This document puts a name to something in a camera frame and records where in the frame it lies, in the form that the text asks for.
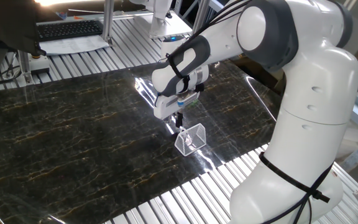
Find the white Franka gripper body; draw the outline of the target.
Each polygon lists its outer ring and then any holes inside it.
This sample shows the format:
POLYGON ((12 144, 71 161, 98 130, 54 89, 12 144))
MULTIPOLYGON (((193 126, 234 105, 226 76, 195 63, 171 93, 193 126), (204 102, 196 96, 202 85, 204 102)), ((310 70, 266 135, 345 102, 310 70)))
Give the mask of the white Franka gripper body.
POLYGON ((185 93, 169 97, 160 95, 155 100, 154 116, 158 119, 165 119, 196 101, 199 95, 200 93, 195 91, 187 91, 185 93))

